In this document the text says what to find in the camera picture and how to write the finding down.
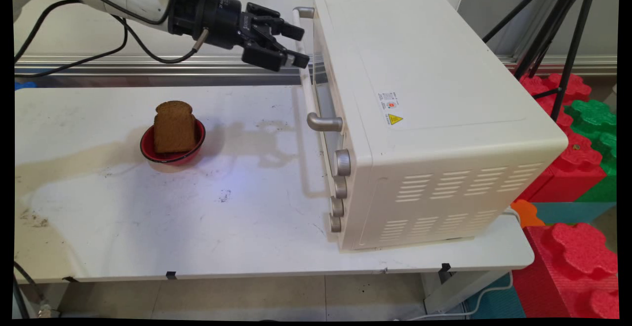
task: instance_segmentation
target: toaster oven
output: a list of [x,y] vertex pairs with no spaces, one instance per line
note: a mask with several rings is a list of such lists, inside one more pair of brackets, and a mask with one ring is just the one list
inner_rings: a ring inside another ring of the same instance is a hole
[[342,250],[476,236],[567,146],[447,0],[314,0],[298,17]]

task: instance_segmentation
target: bread slice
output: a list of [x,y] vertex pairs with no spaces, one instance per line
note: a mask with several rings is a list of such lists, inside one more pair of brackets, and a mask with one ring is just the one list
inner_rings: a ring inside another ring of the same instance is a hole
[[154,151],[187,152],[196,147],[196,117],[184,101],[167,101],[156,107]]

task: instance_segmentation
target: tripod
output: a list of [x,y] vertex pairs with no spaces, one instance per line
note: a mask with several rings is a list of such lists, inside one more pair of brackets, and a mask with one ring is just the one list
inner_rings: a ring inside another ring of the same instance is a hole
[[[483,37],[483,41],[489,41],[500,29],[502,29],[512,18],[515,17],[526,5],[528,5],[531,0],[522,0],[520,4],[518,4],[507,16],[503,18],[497,24],[490,33],[488,33],[485,37]],[[575,0],[557,0],[553,9],[549,13],[548,17],[544,21],[542,28],[538,31],[535,39],[530,44],[529,48],[524,53],[523,58],[519,61],[517,68],[515,69],[514,77],[517,80],[520,80],[522,76],[529,70],[529,78],[533,78],[538,68],[540,67],[540,63],[544,59],[544,56],[553,42],[553,38],[557,34],[562,22],[564,22],[564,18],[566,14],[570,10],[571,6],[575,3]],[[533,95],[534,99],[543,98],[544,96],[556,94],[555,103],[553,104],[553,110],[551,110],[551,119],[553,121],[557,121],[557,116],[559,115],[559,110],[562,107],[562,101],[564,99],[564,94],[566,92],[566,86],[568,85],[568,80],[571,76],[571,69],[573,69],[573,63],[575,63],[575,57],[577,55],[577,49],[580,46],[580,40],[582,40],[582,33],[584,31],[584,26],[586,25],[586,19],[589,15],[589,10],[591,9],[592,0],[583,0],[582,9],[580,10],[580,15],[577,18],[577,24],[575,25],[575,31],[573,33],[573,38],[571,40],[571,45],[568,50],[568,55],[566,56],[566,63],[564,63],[564,70],[562,70],[562,79],[560,80],[559,87],[556,89],[547,90],[546,92],[542,92],[540,94]]]

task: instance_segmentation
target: warning label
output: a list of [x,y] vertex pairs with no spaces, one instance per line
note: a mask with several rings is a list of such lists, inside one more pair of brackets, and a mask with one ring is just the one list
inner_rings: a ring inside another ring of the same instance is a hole
[[389,121],[391,122],[391,125],[396,124],[399,121],[402,121],[403,118],[399,117],[399,116],[395,116],[393,114],[389,114]]
[[381,92],[377,94],[382,113],[384,113],[384,119],[386,124],[394,126],[394,128],[404,128],[406,121],[404,120],[404,112],[402,107],[402,101],[397,96],[397,92]]

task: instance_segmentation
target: white table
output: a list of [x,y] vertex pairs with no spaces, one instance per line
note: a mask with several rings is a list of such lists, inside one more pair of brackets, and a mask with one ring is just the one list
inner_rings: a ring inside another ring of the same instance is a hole
[[[139,149],[155,107],[174,99],[207,129],[188,168],[150,163]],[[14,259],[39,283],[436,272],[442,263],[506,272],[533,261],[513,216],[469,240],[340,252],[303,101],[299,86],[18,90]]]

